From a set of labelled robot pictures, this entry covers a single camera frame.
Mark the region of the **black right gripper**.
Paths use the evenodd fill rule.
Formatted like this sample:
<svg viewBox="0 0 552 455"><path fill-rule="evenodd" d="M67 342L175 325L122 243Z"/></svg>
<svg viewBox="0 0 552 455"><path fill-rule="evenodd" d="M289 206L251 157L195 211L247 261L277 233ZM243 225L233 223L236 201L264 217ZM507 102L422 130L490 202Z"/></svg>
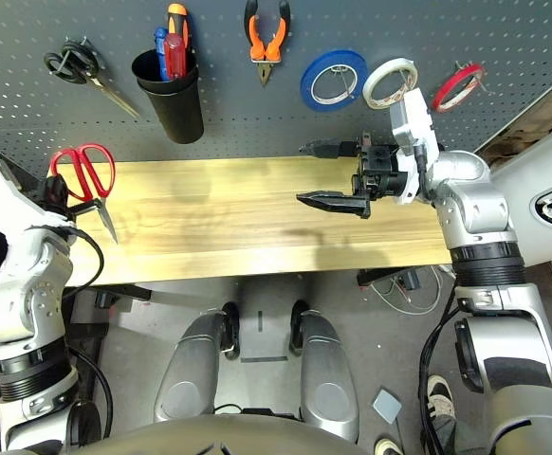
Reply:
<svg viewBox="0 0 552 455"><path fill-rule="evenodd" d="M370 201L400 196L407 184L407 172L399 169L396 150L390 145L362 146L356 141L317 139L302 145L299 153L317 158L359 158L358 169L352 176L352 195L341 191L311 191L296 195L299 202L314 209L367 219L371 215Z"/></svg>

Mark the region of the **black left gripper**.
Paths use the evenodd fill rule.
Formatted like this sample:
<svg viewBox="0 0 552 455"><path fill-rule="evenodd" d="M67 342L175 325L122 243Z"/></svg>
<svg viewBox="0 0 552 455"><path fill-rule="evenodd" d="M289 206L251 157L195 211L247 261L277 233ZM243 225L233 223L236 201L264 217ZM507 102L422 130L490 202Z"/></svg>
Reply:
<svg viewBox="0 0 552 455"><path fill-rule="evenodd" d="M44 209L67 209L68 187L60 174L49 176L44 182ZM70 216L80 216L93 210L101 210L99 198L81 202L68 208Z"/></svg>

